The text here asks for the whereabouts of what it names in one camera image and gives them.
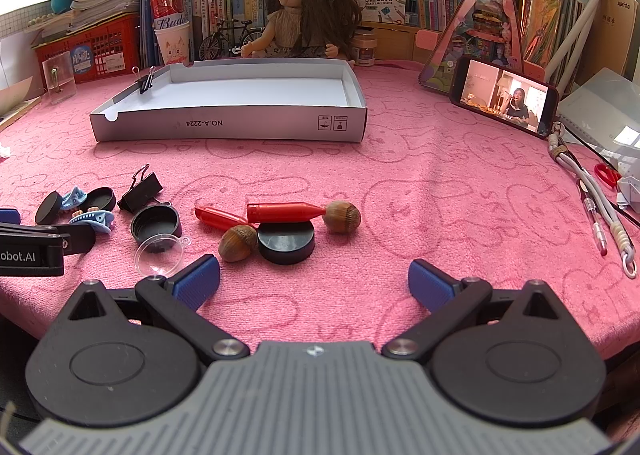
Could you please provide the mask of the black round cap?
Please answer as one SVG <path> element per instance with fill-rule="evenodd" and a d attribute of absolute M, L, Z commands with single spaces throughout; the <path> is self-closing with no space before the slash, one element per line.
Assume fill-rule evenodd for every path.
<path fill-rule="evenodd" d="M 113 190 L 108 186 L 101 186 L 100 188 L 90 191 L 79 208 L 83 212 L 88 212 L 90 208 L 98 208 L 99 210 L 107 210 L 110 212 L 115 205 L 116 197 Z"/>

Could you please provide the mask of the white cardboard tray box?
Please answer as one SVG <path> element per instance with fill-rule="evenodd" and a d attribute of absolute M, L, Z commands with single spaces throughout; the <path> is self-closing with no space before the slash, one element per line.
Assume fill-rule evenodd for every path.
<path fill-rule="evenodd" d="M 90 115 L 96 141 L 303 140 L 358 143 L 368 109 L 350 65 L 265 58 L 171 64 Z"/>

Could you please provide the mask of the wooden drawer shelf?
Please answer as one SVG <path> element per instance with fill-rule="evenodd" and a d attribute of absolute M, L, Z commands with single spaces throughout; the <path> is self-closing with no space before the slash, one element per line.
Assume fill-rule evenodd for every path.
<path fill-rule="evenodd" d="M 370 33 L 378 42 L 378 60 L 405 60 L 425 64 L 431 59 L 440 36 L 434 30 L 380 22 L 362 22 L 360 33 Z"/>

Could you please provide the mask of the clear plastic round lid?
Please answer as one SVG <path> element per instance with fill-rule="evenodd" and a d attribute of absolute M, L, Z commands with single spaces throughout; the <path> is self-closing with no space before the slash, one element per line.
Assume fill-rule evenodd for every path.
<path fill-rule="evenodd" d="M 171 277 L 183 265 L 184 251 L 191 238 L 174 234 L 156 234 L 139 245 L 134 254 L 134 266 L 142 277 Z"/>

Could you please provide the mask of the brown hazelnut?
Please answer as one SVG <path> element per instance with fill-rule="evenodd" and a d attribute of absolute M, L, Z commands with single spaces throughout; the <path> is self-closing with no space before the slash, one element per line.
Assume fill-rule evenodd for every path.
<path fill-rule="evenodd" d="M 218 253 L 226 262 L 239 262 L 248 258 L 257 248 L 257 231 L 248 224 L 239 224 L 224 232 Z"/>
<path fill-rule="evenodd" d="M 361 215 L 358 208 L 348 201 L 334 201 L 326 206 L 323 222 L 332 233 L 348 234 L 360 226 Z"/>

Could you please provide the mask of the red crayon translucent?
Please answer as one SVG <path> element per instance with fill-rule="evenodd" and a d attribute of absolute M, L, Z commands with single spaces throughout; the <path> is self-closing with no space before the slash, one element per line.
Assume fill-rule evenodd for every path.
<path fill-rule="evenodd" d="M 221 231 L 227 231 L 236 226 L 248 226 L 248 222 L 243 217 L 213 207 L 195 206 L 194 214 L 201 223 Z"/>

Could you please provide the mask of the blue shark hair clip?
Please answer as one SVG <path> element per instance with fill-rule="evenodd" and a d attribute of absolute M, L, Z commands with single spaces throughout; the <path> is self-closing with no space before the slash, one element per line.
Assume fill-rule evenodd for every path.
<path fill-rule="evenodd" d="M 86 199 L 87 193 L 79 186 L 74 186 L 70 192 L 62 196 L 60 209 L 62 212 L 70 212 L 84 204 Z"/>
<path fill-rule="evenodd" d="M 75 212 L 70 224 L 88 224 L 96 233 L 110 234 L 115 216 L 109 210 L 94 209 Z"/>

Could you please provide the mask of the red scissors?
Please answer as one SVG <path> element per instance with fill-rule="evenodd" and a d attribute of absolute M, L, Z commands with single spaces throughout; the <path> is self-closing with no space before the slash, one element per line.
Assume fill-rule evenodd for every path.
<path fill-rule="evenodd" d="M 611 190 L 616 190 L 618 181 L 622 178 L 620 173 L 606 163 L 597 163 L 593 169 L 596 176 Z"/>

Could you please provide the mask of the black disc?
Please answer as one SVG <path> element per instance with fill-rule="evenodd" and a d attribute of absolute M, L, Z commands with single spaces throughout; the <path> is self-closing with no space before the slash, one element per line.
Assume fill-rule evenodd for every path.
<path fill-rule="evenodd" d="M 58 191 L 53 191 L 49 193 L 44 200 L 40 203 L 36 214 L 35 214 L 35 223 L 37 224 L 51 224 L 56 218 L 58 218 L 58 213 L 61 210 L 63 203 L 63 197 Z"/>

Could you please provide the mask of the pink triangular toy house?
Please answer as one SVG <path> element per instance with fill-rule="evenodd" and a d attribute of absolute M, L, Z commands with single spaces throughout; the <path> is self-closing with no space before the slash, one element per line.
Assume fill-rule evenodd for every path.
<path fill-rule="evenodd" d="M 419 75 L 420 85 L 448 93 L 462 56 L 524 71 L 515 0 L 461 0 Z"/>

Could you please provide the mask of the black puck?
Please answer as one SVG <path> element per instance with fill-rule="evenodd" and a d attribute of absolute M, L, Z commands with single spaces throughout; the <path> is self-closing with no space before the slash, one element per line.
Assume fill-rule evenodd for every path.
<path fill-rule="evenodd" d="M 269 262 L 296 264 L 314 252 L 314 225 L 311 221 L 260 223 L 257 241 L 259 253 Z"/>

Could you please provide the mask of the brown haired doll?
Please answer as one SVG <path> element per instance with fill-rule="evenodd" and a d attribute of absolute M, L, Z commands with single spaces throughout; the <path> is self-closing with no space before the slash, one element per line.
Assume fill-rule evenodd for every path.
<path fill-rule="evenodd" d="M 266 26 L 241 56 L 350 59 L 361 23 L 357 0 L 267 0 Z"/>

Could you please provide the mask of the red crayon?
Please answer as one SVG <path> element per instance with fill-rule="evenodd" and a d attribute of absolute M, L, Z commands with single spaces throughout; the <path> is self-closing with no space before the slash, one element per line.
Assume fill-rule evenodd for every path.
<path fill-rule="evenodd" d="M 326 207 L 304 202 L 248 204 L 246 219 L 250 223 L 304 222 L 326 213 Z"/>

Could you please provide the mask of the black ringed lid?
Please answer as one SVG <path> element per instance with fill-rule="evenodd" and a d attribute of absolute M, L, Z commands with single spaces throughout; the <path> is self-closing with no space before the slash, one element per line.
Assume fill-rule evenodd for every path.
<path fill-rule="evenodd" d="M 148 247 L 150 253 L 163 253 L 176 245 L 175 237 L 182 235 L 177 210 L 167 204 L 145 207 L 134 216 L 130 232 L 139 245 Z"/>

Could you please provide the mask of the black binder clip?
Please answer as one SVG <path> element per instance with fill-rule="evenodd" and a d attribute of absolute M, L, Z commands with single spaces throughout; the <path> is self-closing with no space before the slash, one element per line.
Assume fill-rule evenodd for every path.
<path fill-rule="evenodd" d="M 150 165 L 145 164 L 132 176 L 131 186 L 128 191 L 117 201 L 117 205 L 124 212 L 136 214 L 155 200 L 163 186 L 158 181 L 153 171 L 149 171 Z"/>
<path fill-rule="evenodd" d="M 134 73 L 134 76 L 136 76 L 136 82 L 140 94 L 145 93 L 153 87 L 153 78 L 155 73 L 154 66 L 151 66 L 145 74 L 142 74 L 142 71 L 137 66 L 134 66 L 131 71 Z"/>

